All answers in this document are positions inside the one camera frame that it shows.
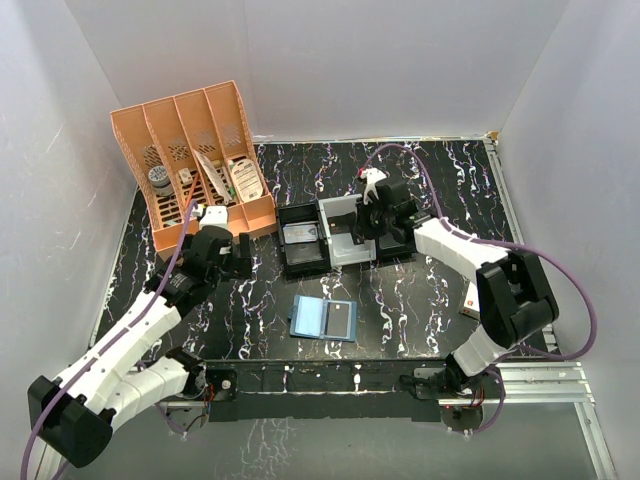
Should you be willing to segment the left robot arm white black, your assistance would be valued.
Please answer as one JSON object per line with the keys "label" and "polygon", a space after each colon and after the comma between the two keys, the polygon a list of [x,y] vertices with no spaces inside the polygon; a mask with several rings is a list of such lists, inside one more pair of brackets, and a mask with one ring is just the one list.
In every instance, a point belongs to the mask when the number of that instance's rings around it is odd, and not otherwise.
{"label": "left robot arm white black", "polygon": [[252,274],[251,240],[233,234],[219,207],[207,207],[195,233],[186,227],[170,259],[144,284],[121,319],[54,379],[36,378],[27,390],[31,433],[20,476],[27,477],[37,440],[65,465],[83,468],[105,450],[126,422],[166,398],[198,399],[208,386],[206,367],[176,347],[143,365],[143,355],[220,282]]}

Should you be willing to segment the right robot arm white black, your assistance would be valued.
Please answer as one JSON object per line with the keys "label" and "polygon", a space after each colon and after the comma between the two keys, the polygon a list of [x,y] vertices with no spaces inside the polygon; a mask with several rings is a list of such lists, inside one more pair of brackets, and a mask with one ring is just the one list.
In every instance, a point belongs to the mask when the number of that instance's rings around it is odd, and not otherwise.
{"label": "right robot arm white black", "polygon": [[432,257],[477,289],[479,325],[452,351],[442,372],[427,382],[441,392],[470,388],[487,368],[520,342],[552,323],[559,308],[539,257],[522,248],[480,243],[443,218],[417,207],[406,182],[377,168],[362,168],[353,236],[385,235]]}

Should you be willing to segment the blue leather card holder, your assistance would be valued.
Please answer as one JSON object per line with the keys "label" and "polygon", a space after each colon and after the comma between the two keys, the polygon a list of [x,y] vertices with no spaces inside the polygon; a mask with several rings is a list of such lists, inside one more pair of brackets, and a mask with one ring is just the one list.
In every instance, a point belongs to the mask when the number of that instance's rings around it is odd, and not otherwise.
{"label": "blue leather card holder", "polygon": [[[351,305],[350,331],[346,338],[325,335],[327,305],[329,302],[345,302]],[[289,311],[288,319],[290,321],[289,333],[292,337],[354,342],[356,337],[357,303],[296,295]]]}

